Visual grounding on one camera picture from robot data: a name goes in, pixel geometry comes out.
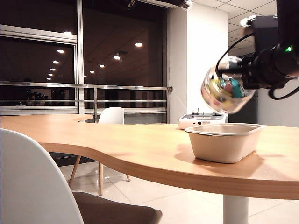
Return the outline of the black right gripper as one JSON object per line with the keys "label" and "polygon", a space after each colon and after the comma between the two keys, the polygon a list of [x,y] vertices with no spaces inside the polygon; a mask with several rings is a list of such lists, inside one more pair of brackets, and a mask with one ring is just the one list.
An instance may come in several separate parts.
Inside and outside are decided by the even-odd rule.
{"label": "black right gripper", "polygon": [[246,89],[271,89],[282,85],[282,75],[271,58],[271,50],[242,58],[242,62],[220,62],[218,74],[242,74],[243,87]]}

